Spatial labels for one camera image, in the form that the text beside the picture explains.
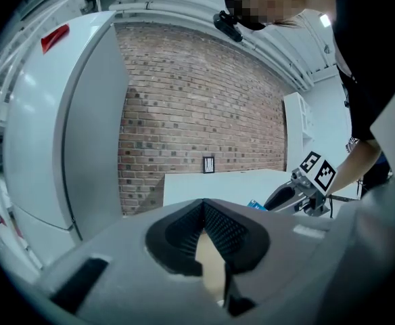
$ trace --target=red object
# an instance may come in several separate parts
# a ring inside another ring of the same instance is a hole
[[[70,27],[68,24],[65,24],[48,34],[46,37],[43,37],[41,39],[41,49],[43,50],[43,54],[46,54],[46,52],[51,49],[55,43],[57,43],[63,36],[68,34],[69,30]]]

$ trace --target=black slot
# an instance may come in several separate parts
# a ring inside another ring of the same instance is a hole
[[[103,259],[88,259],[50,299],[72,314],[82,304],[108,262]]]

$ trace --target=black frame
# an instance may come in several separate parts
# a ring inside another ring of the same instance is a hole
[[[206,172],[205,171],[205,160],[210,160],[212,159],[212,172]],[[202,171],[207,174],[207,173],[215,173],[216,172],[216,160],[213,156],[204,156],[202,159]]]

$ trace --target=black shirt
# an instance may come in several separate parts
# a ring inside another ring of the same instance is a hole
[[[370,126],[395,93],[395,0],[336,0],[333,32],[352,76],[348,90],[352,136],[374,139]]]

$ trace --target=blue object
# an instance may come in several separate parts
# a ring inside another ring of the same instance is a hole
[[[266,208],[258,204],[255,200],[251,200],[247,206],[254,209],[260,209],[261,211],[266,211]]]

